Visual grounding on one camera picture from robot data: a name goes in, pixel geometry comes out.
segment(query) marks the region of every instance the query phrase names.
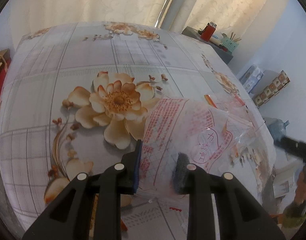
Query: green basket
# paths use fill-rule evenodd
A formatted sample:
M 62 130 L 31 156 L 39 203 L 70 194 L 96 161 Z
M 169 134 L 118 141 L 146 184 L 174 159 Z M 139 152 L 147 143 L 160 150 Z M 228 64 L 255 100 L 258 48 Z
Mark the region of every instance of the green basket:
M 222 46 L 228 49 L 228 51 L 232 54 L 234 49 L 237 48 L 238 44 L 234 41 L 232 41 L 229 37 L 225 37 L 221 39 Z

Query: white wall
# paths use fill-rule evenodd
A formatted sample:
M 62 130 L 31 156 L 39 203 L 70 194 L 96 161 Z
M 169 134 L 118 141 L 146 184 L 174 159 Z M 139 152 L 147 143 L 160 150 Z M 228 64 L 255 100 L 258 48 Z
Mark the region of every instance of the white wall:
M 262 116 L 289 120 L 287 135 L 306 141 L 306 13 L 297 0 L 289 0 L 252 62 L 289 76 L 290 84 L 259 111 Z
M 10 49 L 12 58 L 15 52 L 15 48 L 13 45 L 9 18 L 10 3 L 7 3 L 0 14 L 0 50 Z
M 289 0 L 267 0 L 263 8 L 251 23 L 233 52 L 228 64 L 233 73 L 240 78 L 251 66 L 249 60 L 269 37 Z

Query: curtain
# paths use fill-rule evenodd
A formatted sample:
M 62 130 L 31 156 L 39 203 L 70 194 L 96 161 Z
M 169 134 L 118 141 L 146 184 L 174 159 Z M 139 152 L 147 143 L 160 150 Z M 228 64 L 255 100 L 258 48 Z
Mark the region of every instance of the curtain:
M 203 29 L 208 22 L 228 35 L 242 36 L 266 0 L 186 0 L 177 14 L 171 30 L 181 32 L 186 26 Z
M 15 47 L 21 37 L 77 21 L 120 21 L 154 26 L 165 0 L 10 0 Z

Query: transparent plastic bag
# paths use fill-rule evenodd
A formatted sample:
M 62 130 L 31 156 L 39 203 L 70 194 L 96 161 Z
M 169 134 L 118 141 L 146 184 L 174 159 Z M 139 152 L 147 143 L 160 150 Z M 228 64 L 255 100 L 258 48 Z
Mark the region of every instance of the transparent plastic bag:
M 231 162 L 232 147 L 250 130 L 251 122 L 207 103 L 161 98 L 146 120 L 138 194 L 177 200 L 172 180 L 179 153 L 220 176 L 219 167 Z

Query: table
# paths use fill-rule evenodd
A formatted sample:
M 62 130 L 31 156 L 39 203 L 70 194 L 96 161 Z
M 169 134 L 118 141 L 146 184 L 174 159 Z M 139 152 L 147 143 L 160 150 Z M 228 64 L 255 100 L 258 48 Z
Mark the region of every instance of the table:
M 206 103 L 209 95 L 221 103 L 229 93 L 245 104 L 261 143 L 265 180 L 276 157 L 272 137 L 210 45 L 162 29 L 111 22 L 59 25 L 24 36 L 0 99 L 0 170 L 21 225 L 27 229 L 76 174 L 101 173 L 132 151 L 162 96 Z M 265 182 L 254 165 L 237 161 L 229 171 L 260 201 Z M 143 203 L 133 199 L 136 212 L 146 208 Z M 160 203 L 150 210 L 156 219 L 185 217 Z M 129 213 L 124 218 L 132 236 L 135 222 Z M 168 234 L 174 230 L 176 239 L 184 237 L 182 229 Z
M 215 50 L 215 52 L 220 56 L 220 58 L 221 58 L 226 64 L 228 64 L 228 63 L 232 60 L 232 58 L 233 58 L 232 54 L 230 54 L 230 53 L 228 53 L 228 52 L 226 52 L 226 51 L 220 49 L 217 45 L 215 45 L 215 44 L 213 44 L 213 43 L 211 43 L 211 42 L 207 42 L 207 41 L 203 40 L 203 39 L 200 37 L 200 35 L 199 35 L 199 33 L 197 32 L 196 29 L 193 29 L 193 28 L 187 26 L 187 27 L 182 31 L 182 34 L 185 35 L 185 36 L 194 38 L 194 39 L 196 39 L 196 40 L 198 40 L 198 41 L 201 41 L 201 42 L 203 42 L 203 43 L 206 43 L 206 44 L 211 45 L 211 46 L 213 47 L 213 49 Z

